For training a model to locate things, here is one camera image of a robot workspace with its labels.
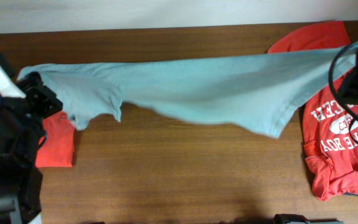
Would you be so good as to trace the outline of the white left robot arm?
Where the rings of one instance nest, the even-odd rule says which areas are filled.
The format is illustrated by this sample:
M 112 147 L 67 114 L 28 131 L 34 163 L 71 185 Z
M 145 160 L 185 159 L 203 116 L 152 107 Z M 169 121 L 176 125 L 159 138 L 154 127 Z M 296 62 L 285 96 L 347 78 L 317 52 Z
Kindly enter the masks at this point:
M 63 104 L 39 73 L 13 82 L 15 74 L 0 54 L 0 223 L 41 223 L 43 175 L 35 161 L 48 139 L 43 120 Z

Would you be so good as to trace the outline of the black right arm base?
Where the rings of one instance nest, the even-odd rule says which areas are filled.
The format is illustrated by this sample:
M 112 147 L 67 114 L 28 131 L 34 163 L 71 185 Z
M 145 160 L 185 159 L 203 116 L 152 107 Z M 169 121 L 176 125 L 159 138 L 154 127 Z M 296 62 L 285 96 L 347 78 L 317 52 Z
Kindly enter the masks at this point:
M 295 214 L 276 214 L 273 224 L 344 224 L 339 220 L 309 220 L 303 215 Z

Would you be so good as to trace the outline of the light blue t-shirt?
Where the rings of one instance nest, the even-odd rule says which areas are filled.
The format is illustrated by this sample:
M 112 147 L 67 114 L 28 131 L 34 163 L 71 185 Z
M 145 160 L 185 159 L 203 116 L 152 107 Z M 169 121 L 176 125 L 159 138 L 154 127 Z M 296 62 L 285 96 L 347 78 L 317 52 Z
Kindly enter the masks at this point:
M 235 124 L 279 138 L 301 105 L 355 65 L 355 48 L 144 63 L 41 64 L 37 72 L 54 91 L 76 129 L 101 114 L 121 118 L 121 105 L 148 108 L 196 124 Z

